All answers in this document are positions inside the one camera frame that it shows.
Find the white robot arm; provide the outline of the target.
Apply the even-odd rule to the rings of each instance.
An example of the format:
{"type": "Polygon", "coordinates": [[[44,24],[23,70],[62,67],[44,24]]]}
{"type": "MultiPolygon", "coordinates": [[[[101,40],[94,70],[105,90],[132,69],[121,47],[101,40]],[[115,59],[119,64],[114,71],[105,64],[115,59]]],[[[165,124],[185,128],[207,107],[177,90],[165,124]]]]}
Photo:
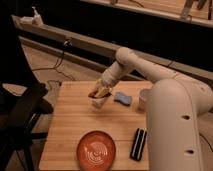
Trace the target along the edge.
{"type": "Polygon", "coordinates": [[[97,83],[97,96],[132,70],[153,83],[146,101],[150,171],[204,171],[198,117],[213,108],[213,89],[121,47],[97,83]]]}

